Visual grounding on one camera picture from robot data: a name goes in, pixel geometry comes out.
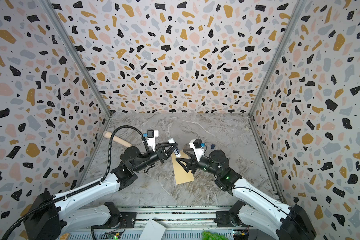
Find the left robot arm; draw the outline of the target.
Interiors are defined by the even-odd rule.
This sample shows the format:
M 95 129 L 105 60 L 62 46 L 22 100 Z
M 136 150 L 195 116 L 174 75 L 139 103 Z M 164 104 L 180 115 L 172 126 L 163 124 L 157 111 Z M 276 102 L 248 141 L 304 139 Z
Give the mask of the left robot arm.
M 138 147 L 129 147 L 121 154 L 120 165 L 111 170 L 104 180 L 95 180 L 56 195 L 51 195 L 48 191 L 41 193 L 24 220 L 28 238 L 56 240 L 65 233 L 89 226 L 116 226 L 121 214 L 113 203 L 107 202 L 97 208 L 85 210 L 82 207 L 130 186 L 138 178 L 138 172 L 148 171 L 156 162 L 164 163 L 177 147 L 176 142 L 158 143 L 154 150 L 148 150 L 144 154 Z

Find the yellow paper envelope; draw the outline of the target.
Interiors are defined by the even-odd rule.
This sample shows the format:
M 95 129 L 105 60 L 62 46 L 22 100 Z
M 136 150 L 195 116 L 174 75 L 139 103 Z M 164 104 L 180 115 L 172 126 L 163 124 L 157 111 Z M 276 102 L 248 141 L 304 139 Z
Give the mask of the yellow paper envelope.
M 176 155 L 172 154 L 172 163 L 175 174 L 175 182 L 177 185 L 193 182 L 194 175 L 191 171 L 188 173 L 183 169 L 183 167 L 176 161 Z

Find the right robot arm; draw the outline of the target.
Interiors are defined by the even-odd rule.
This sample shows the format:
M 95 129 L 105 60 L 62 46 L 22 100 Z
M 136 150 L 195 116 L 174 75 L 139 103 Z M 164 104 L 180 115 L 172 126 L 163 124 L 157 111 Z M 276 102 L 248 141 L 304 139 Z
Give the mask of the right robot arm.
M 186 150 L 187 159 L 177 158 L 186 172 L 202 170 L 214 176 L 216 186 L 239 201 L 230 209 L 233 225 L 249 225 L 275 240 L 313 240 L 317 233 L 306 211 L 299 205 L 289 206 L 255 188 L 229 166 L 229 158 L 222 150 L 214 150 L 208 157 L 197 158 L 193 150 Z

